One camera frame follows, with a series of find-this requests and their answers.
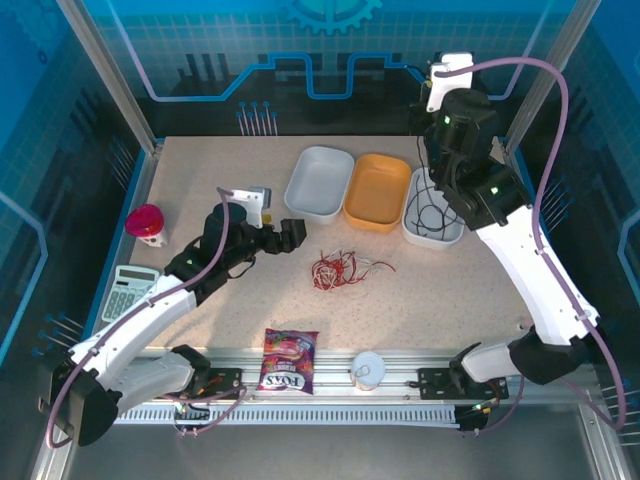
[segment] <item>red wires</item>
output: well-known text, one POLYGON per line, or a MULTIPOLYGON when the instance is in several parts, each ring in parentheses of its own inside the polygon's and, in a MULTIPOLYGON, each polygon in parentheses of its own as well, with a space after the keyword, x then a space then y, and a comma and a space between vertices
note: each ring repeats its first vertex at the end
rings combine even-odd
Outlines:
POLYGON ((311 267, 311 279, 314 287, 331 290, 361 282, 369 273, 378 272, 377 265, 385 265, 396 271, 386 262, 371 262, 366 258, 356 257, 355 251, 336 250, 326 257, 320 252, 320 260, 311 267))

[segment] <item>speckled table surface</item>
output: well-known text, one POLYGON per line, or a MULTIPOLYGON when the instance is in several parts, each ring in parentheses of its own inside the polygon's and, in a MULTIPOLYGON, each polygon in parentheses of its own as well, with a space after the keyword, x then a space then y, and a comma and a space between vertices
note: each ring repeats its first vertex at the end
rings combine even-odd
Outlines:
MULTIPOLYGON (((289 216, 284 192, 300 153, 311 145, 348 151, 355 159, 382 153, 418 167, 411 137, 170 137, 166 139, 148 201, 165 215, 170 236, 162 249, 136 242, 131 263, 161 269, 193 238, 219 202, 215 188, 269 186, 276 225, 289 216)), ((261 347, 264 329, 317 330, 318 348, 462 348, 517 334, 526 306, 491 251, 475 234, 446 251, 407 243, 390 234, 356 230, 340 215, 331 226, 307 225, 292 254, 259 255, 256 266, 230 281, 194 312, 152 342, 171 347, 261 347), (313 288, 311 266, 320 250, 354 249, 383 260, 358 285, 331 292, 313 288)))

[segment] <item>robotic arm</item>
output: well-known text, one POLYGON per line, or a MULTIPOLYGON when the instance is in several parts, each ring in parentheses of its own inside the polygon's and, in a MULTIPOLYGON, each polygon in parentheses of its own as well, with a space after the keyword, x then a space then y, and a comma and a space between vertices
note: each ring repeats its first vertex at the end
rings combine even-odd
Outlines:
MULTIPOLYGON (((546 384, 583 363, 588 331, 536 248, 530 200, 520 179, 490 155, 492 139, 498 134, 498 116, 487 96, 470 88, 470 76, 450 83, 433 75, 449 67, 455 70, 467 66, 468 57, 450 55, 450 65, 431 67, 433 87, 428 110, 435 113, 425 134, 428 174, 451 209, 500 260, 524 299, 534 327, 511 342, 475 344, 465 349, 451 362, 451 376, 460 391, 473 382, 517 374, 546 384)), ((545 253, 561 265, 542 231, 541 236, 545 253)), ((559 271, 588 320, 596 326, 596 309, 580 294, 564 268, 559 267, 559 271)))
MULTIPOLYGON (((272 225, 262 225, 261 211, 270 200, 267 189, 232 193, 230 200, 237 203, 228 204, 228 235, 214 267, 200 281, 188 288, 179 288, 202 272, 214 257, 223 231, 221 204, 207 217, 202 236, 169 263, 153 291, 129 311, 140 303, 149 303, 149 307, 113 332, 99 349, 100 353, 91 356, 72 381, 55 423, 78 445, 93 443, 120 413, 147 400, 170 392, 184 398, 198 396, 207 382, 210 364, 192 348, 182 345, 156 361, 141 365, 131 362, 171 323, 222 287, 231 278, 229 270, 246 262, 252 266, 260 251, 272 255, 290 253, 306 238, 303 220, 283 220, 281 232, 275 232, 272 225), (151 304, 150 299, 159 292, 176 287, 177 291, 151 304)), ((49 353, 43 358, 38 373, 40 411, 50 413, 71 372, 88 353, 97 352, 98 341, 115 326, 116 322, 75 345, 67 355, 49 353)))

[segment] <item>snack bag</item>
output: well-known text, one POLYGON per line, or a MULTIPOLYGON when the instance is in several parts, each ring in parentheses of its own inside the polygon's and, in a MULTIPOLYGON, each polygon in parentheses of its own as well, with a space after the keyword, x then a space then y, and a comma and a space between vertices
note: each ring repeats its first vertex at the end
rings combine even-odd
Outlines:
POLYGON ((313 395, 313 360, 318 332, 272 330, 264 335, 258 390, 287 388, 313 395))

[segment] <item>calculator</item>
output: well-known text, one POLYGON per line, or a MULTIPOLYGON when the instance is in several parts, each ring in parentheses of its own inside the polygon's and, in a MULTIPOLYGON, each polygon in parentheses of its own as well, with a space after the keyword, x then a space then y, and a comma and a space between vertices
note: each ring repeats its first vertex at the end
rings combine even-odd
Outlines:
POLYGON ((107 303, 102 310, 102 320, 111 323, 120 318, 156 284, 159 277, 160 272, 151 268, 118 265, 107 303))

